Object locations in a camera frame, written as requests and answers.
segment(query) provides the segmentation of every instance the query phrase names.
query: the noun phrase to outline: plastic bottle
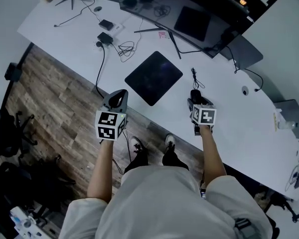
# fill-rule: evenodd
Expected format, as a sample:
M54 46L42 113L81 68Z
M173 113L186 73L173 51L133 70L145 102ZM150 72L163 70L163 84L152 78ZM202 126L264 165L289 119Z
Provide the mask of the plastic bottle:
M279 129L294 129L298 127L298 123L294 121L280 121L278 122Z

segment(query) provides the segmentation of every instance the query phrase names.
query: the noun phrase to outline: shoe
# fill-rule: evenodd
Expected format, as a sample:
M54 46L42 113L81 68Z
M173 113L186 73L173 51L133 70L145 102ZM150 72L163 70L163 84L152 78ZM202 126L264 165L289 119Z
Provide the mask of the shoe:
M131 139L131 145L135 148L134 152L136 154L139 154L140 152L145 150L145 147L142 144L142 142L138 138L136 138L135 136L133 136L132 139Z
M175 150L175 137L174 137L174 135L168 134L166 136L165 145L166 145L166 152L168 150L172 150L172 151Z

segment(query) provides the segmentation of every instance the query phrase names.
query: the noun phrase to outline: black pants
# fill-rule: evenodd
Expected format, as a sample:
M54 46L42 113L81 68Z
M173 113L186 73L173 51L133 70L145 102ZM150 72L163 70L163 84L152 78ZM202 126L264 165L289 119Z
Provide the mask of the black pants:
M179 167L184 167L187 170L189 170L188 166L178 159L176 153L173 150L168 150L165 153L162 162L163 162L163 165L179 166ZM137 154L135 159L127 166L127 168L125 168L124 173L127 173L131 169L137 168L139 166L145 166L145 165L149 165L148 153L147 153L146 149Z

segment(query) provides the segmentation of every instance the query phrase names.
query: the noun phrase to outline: shirt sleeve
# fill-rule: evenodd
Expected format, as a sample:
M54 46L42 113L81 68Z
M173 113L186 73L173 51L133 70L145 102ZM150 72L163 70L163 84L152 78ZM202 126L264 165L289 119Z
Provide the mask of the shirt sleeve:
M92 239L107 207L101 199L87 198L73 201L66 212L60 239Z
M267 216L235 177L227 175L211 181L206 188L206 200L233 219L249 219L262 238L272 238L273 228Z

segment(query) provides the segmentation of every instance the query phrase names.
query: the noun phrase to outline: wooden floor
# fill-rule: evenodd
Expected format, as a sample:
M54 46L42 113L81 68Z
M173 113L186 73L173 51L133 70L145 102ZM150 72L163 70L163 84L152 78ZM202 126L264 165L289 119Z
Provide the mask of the wooden floor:
M28 54L21 79L14 84L7 101L6 108L10 114L22 111L21 119L35 115L26 131L33 133L32 138L38 141L38 145L30 148L25 161L30 162L32 156L38 160L51 159L60 154L60 168L76 180L76 198L85 197L98 156L100 145L96 139L94 120L101 101L94 84L36 46ZM149 149L149 164L161 164L168 131L132 109L128 109L127 113L128 138L137 136ZM176 154L189 166L199 182L203 172L202 151L176 139ZM124 136L114 144L114 159L123 170L130 163ZM15 157L8 160L15 162ZM121 178L113 164L113 193L119 189Z

